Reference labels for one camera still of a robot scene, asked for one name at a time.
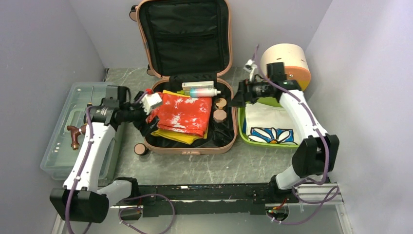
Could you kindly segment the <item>lime green plastic tray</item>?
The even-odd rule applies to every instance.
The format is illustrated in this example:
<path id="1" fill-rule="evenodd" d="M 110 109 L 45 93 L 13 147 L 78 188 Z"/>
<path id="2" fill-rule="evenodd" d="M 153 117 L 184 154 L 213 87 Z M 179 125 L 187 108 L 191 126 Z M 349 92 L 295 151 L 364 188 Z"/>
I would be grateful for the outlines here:
<path id="1" fill-rule="evenodd" d="M 242 140 L 253 146 L 296 149 L 302 142 L 287 111 L 273 97 L 262 97 L 238 109 Z"/>

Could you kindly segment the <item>white flower print shirt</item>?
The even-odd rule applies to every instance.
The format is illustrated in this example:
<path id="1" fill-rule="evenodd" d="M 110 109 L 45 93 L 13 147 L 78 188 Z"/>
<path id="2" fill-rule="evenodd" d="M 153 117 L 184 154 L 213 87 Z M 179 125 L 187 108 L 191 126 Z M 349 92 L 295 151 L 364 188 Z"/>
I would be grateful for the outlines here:
<path id="1" fill-rule="evenodd" d="M 289 114 L 282 107 L 261 103 L 245 107 L 245 133 L 252 142 L 299 145 L 302 141 Z"/>

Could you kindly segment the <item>cream orange drawer cabinet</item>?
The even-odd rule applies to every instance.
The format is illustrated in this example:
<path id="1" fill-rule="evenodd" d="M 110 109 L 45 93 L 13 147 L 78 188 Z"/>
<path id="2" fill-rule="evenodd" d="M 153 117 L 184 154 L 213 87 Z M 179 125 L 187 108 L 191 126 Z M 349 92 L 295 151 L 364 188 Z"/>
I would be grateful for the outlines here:
<path id="1" fill-rule="evenodd" d="M 300 46 L 290 43 L 275 44 L 264 51 L 258 64 L 267 75 L 267 64 L 274 62 L 283 62 L 287 78 L 296 80 L 302 90 L 308 87 L 311 73 L 304 50 Z"/>

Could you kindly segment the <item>pink hard-shell suitcase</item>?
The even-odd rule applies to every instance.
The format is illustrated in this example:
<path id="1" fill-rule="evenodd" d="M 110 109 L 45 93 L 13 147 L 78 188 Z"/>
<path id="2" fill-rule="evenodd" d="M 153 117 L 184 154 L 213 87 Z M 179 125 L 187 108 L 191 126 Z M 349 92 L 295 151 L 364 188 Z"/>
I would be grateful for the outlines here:
<path id="1" fill-rule="evenodd" d="M 222 79 L 233 61 L 227 1 L 144 0 L 131 7 L 129 16 L 139 27 L 148 69 L 158 78 L 153 90 L 178 91 L 184 82 L 211 80 L 219 98 L 232 99 L 234 91 Z M 158 154 L 223 154 L 238 134 L 237 110 L 226 106 L 224 111 L 221 121 L 209 118 L 207 137 L 190 145 L 156 136 L 144 142 Z"/>

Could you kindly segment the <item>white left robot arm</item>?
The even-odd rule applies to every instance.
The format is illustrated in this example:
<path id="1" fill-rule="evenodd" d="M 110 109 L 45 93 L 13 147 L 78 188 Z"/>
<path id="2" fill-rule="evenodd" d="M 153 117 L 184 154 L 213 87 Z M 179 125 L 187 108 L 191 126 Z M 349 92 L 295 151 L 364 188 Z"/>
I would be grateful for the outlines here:
<path id="1" fill-rule="evenodd" d="M 101 223 L 109 208 L 121 200 L 132 205 L 140 198 L 137 179 L 122 177 L 99 189 L 99 172 L 106 151 L 118 128 L 131 122 L 147 136 L 157 130 L 158 117 L 151 112 L 163 101 L 156 92 L 145 90 L 131 99 L 129 88 L 109 85 L 99 105 L 86 109 L 86 131 L 71 173 L 62 188 L 52 189 L 50 201 L 66 222 Z"/>

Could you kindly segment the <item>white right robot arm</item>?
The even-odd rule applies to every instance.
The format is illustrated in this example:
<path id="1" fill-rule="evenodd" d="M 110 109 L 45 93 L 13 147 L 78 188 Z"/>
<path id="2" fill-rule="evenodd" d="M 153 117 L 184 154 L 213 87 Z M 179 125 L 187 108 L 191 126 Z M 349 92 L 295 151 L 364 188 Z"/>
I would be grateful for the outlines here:
<path id="1" fill-rule="evenodd" d="M 261 81 L 244 79 L 229 103 L 230 107 L 245 107 L 260 98 L 272 97 L 286 110 L 297 128 L 302 142 L 294 153 L 291 165 L 271 178 L 269 198 L 281 202 L 287 190 L 311 181 L 317 185 L 325 183 L 333 170 L 337 157 L 339 139 L 319 124 L 308 107 L 296 80 L 289 80 L 283 62 L 267 64 L 267 74 Z"/>

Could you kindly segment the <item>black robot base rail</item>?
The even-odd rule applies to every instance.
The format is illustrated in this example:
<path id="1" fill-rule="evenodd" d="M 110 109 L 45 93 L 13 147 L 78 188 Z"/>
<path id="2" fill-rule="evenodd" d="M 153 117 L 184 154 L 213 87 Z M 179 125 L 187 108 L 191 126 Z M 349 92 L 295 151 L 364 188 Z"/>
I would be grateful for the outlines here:
<path id="1" fill-rule="evenodd" d="M 267 209 L 297 204 L 288 190 L 277 192 L 268 183 L 140 185 L 140 198 L 125 198 L 119 205 L 139 205 L 143 217 L 248 213 L 264 215 Z"/>

